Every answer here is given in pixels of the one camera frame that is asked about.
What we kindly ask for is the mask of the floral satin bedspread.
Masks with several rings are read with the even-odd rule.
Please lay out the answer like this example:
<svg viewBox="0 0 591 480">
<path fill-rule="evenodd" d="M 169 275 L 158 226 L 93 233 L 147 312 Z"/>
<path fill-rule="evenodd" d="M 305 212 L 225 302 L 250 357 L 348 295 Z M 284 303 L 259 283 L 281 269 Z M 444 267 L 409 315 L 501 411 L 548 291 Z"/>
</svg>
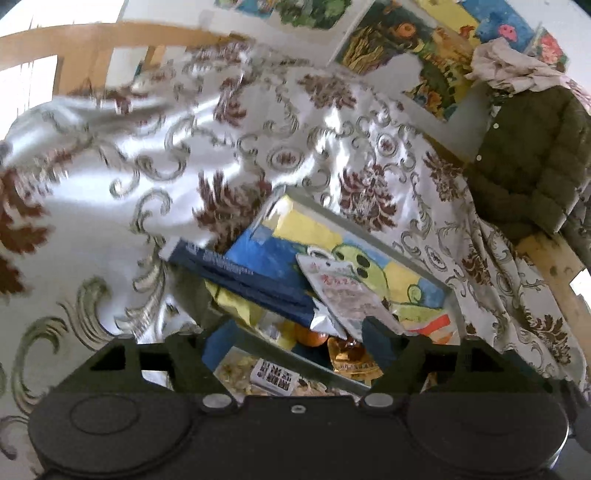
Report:
<svg viewBox="0 0 591 480">
<path fill-rule="evenodd" d="M 29 415 L 112 337 L 191 321 L 159 259 L 225 251 L 273 189 L 301 187 L 425 268 L 468 330 L 544 376 L 589 364 L 534 266 L 476 213 L 403 106 L 349 74 L 245 42 L 199 48 L 23 114 L 1 144 L 1 475 L 40 465 Z"/>
</svg>

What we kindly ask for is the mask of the window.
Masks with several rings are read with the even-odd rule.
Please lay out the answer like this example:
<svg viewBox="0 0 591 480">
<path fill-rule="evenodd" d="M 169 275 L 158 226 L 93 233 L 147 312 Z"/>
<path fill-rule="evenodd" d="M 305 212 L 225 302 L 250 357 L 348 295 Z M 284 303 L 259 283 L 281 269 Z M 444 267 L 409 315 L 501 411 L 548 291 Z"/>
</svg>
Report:
<svg viewBox="0 0 591 480">
<path fill-rule="evenodd" d="M 56 67 L 57 57 L 48 56 L 1 71 L 1 139 L 22 114 L 52 99 Z"/>
</svg>

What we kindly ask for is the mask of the orange spicy snack bag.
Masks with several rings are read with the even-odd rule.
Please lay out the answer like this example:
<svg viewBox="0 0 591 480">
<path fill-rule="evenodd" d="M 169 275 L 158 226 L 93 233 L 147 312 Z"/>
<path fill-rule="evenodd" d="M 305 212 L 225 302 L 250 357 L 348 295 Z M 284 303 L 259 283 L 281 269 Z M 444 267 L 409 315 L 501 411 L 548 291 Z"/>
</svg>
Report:
<svg viewBox="0 0 591 480">
<path fill-rule="evenodd" d="M 458 340 L 457 328 L 448 313 L 422 322 L 404 319 L 402 325 L 410 332 L 429 337 L 434 344 L 452 345 Z"/>
</svg>

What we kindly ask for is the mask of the sunflower painting poster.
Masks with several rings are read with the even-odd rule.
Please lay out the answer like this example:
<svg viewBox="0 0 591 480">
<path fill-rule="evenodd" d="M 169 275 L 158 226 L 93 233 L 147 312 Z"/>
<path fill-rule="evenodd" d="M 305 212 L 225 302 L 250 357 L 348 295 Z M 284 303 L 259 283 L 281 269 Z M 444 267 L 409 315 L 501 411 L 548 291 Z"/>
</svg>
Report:
<svg viewBox="0 0 591 480">
<path fill-rule="evenodd" d="M 335 63 L 366 75 L 405 53 L 420 52 L 435 26 L 402 1 L 374 1 L 335 56 Z"/>
</svg>

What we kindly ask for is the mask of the grey tray with painting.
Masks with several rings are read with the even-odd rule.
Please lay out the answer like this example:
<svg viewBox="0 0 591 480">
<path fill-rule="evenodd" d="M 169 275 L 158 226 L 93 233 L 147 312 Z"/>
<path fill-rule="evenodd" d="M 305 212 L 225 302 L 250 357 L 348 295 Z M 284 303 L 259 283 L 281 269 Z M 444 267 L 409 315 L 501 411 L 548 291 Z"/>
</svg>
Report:
<svg viewBox="0 0 591 480">
<path fill-rule="evenodd" d="M 362 341 L 369 316 L 398 335 L 460 343 L 459 307 L 448 287 L 294 188 L 274 191 L 224 257 L 276 286 L 293 287 L 317 307 L 318 325 L 303 327 L 214 283 L 206 286 L 252 334 L 287 351 L 301 374 L 294 394 L 358 394 L 381 377 Z"/>
</svg>

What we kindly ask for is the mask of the dark blue long packet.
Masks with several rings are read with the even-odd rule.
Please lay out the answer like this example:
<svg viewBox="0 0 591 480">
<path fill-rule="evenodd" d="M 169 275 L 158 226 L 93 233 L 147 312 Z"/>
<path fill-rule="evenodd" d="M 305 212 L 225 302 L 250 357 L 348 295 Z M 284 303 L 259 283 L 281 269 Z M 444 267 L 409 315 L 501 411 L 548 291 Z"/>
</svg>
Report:
<svg viewBox="0 0 591 480">
<path fill-rule="evenodd" d="M 329 308 L 303 289 L 253 272 L 214 251 L 182 238 L 171 238 L 160 250 L 159 258 L 311 331 L 339 339 L 348 337 Z"/>
</svg>

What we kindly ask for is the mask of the mixed nut bar pack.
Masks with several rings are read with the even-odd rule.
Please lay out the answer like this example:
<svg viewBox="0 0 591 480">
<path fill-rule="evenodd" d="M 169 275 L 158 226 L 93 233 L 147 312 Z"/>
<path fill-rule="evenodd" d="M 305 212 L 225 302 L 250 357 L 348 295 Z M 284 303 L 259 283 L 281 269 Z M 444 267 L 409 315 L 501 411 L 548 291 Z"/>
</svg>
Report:
<svg viewBox="0 0 591 480">
<path fill-rule="evenodd" d="M 247 396 L 274 397 L 335 397 L 359 396 L 337 387 L 276 365 L 269 360 L 247 354 L 232 347 L 214 370 L 221 382 L 238 403 Z"/>
</svg>

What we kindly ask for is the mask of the landscape painting poster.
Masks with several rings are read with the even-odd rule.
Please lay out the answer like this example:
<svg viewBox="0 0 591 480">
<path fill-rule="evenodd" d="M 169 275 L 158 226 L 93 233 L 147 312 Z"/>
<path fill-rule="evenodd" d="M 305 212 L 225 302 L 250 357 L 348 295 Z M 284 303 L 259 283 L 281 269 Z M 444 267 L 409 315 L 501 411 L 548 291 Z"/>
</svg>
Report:
<svg viewBox="0 0 591 480">
<path fill-rule="evenodd" d="M 472 71 L 473 46 L 438 26 L 413 53 L 422 65 L 419 83 L 404 94 L 438 120 L 448 122 L 472 85 L 466 76 Z"/>
</svg>

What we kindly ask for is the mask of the golden brown snack packet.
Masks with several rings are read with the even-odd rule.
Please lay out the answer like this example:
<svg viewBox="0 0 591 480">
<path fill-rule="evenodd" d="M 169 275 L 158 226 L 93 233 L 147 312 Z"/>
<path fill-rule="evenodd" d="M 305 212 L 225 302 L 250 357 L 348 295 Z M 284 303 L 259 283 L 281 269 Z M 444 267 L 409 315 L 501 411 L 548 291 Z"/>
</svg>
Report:
<svg viewBox="0 0 591 480">
<path fill-rule="evenodd" d="M 329 337 L 327 344 L 335 373 L 368 386 L 383 376 L 383 371 L 362 343 L 353 338 Z"/>
</svg>

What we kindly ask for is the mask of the olive quilted jacket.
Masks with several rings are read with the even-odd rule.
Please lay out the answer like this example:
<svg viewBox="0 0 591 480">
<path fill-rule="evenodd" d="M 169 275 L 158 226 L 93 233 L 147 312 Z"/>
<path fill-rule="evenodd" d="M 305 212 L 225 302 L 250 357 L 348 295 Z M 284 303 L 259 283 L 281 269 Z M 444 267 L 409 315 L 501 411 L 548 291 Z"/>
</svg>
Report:
<svg viewBox="0 0 591 480">
<path fill-rule="evenodd" d="M 477 213 L 513 243 L 559 234 L 590 263 L 590 115 L 570 90 L 505 99 L 465 177 Z"/>
</svg>

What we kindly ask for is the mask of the anime girl poster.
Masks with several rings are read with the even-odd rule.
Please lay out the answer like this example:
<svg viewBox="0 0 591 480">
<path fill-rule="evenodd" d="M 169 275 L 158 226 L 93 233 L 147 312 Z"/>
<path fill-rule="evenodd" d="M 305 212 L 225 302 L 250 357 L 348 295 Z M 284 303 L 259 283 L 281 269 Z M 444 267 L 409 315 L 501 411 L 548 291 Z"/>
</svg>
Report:
<svg viewBox="0 0 591 480">
<path fill-rule="evenodd" d="M 276 0 L 215 0 L 214 5 L 231 12 L 266 19 L 273 14 Z"/>
</svg>

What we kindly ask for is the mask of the pink crumpled cloth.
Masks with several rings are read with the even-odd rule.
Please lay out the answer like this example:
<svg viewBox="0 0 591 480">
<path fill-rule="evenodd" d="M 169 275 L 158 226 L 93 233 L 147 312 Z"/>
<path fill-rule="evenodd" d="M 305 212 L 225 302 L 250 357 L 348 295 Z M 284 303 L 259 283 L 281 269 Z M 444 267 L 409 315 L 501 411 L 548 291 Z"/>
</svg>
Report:
<svg viewBox="0 0 591 480">
<path fill-rule="evenodd" d="M 536 58 L 514 50 L 505 38 L 479 45 L 466 78 L 491 88 L 517 94 L 568 87 L 569 78 Z"/>
</svg>

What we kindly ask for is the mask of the small orange fruit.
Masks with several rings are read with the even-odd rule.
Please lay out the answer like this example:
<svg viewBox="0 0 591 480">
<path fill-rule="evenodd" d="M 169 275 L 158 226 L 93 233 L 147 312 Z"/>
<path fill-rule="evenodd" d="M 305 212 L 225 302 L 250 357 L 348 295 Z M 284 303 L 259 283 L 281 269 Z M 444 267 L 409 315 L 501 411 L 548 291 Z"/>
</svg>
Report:
<svg viewBox="0 0 591 480">
<path fill-rule="evenodd" d="M 328 334 L 315 332 L 300 324 L 294 325 L 294 337 L 301 345 L 311 348 L 320 347 L 329 339 Z"/>
</svg>

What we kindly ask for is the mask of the white dried tofu packet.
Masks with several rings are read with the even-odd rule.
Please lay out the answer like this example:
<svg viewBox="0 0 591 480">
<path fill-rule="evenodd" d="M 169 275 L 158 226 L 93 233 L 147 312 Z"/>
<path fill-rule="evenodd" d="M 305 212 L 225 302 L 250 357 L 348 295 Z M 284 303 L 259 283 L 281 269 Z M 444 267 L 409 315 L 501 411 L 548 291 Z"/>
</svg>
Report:
<svg viewBox="0 0 591 480">
<path fill-rule="evenodd" d="M 394 334 L 406 334 L 378 294 L 356 277 L 351 263 L 304 254 L 295 258 L 315 295 L 356 341 L 363 342 L 363 321 L 368 317 L 377 319 Z"/>
</svg>

